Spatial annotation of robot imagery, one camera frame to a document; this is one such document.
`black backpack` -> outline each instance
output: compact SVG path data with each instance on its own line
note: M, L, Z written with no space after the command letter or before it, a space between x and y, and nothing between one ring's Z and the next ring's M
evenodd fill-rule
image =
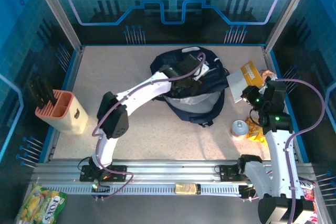
M210 50L202 47L188 47L165 52L156 57L150 68L152 74L159 71L164 65L174 65L183 61L188 55L197 57L200 52L205 53L209 72L202 76L202 82L196 93L186 88L170 91L156 100L165 101L175 114L183 121L197 123L203 127L211 126L224 105L225 88L228 87L226 77L229 72L223 68L219 58Z

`blue enclosure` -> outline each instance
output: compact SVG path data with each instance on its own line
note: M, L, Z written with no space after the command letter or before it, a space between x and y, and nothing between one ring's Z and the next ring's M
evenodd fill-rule
M306 80L325 97L321 125L298 138L304 162L316 174L336 171L336 0L58 0L68 30L46 0L0 0L0 223L11 223L22 203L34 162L21 159L33 137L48 142L53 129L35 113L27 94L34 76L54 89L67 89L85 45L215 44L261 45L278 36L269 54L278 76ZM285 26L278 23L293 13ZM318 97L306 87L289 86L295 130L319 116ZM45 160L47 146L36 153ZM336 218L336 208L328 207Z

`beige table surface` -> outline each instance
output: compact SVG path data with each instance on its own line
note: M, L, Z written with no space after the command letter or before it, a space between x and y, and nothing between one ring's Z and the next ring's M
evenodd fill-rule
M166 51L185 46L90 46L86 47L73 93L87 111L89 121L81 135L61 133L53 158L91 156L97 139L91 133L97 125L102 96L125 91L151 76L150 64ZM252 60L258 70L266 69L261 47L204 46L212 50L225 68L234 72ZM166 103L150 101L130 117L130 128L118 140L113 158L118 159L237 159L241 154L270 159L268 147L250 140L234 141L228 131L235 120L244 120L251 107L233 102L230 89L214 125L202 128L181 121Z

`small tin can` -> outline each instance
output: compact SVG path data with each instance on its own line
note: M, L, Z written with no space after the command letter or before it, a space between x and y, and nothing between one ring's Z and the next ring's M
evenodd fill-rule
M248 125L242 120L233 122L229 134L234 140L245 139L248 133Z

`green snack bag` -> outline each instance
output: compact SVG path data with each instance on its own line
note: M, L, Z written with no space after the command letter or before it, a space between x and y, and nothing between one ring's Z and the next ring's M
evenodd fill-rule
M34 224L55 224L66 201L67 195L65 193L33 185L16 220L25 220Z

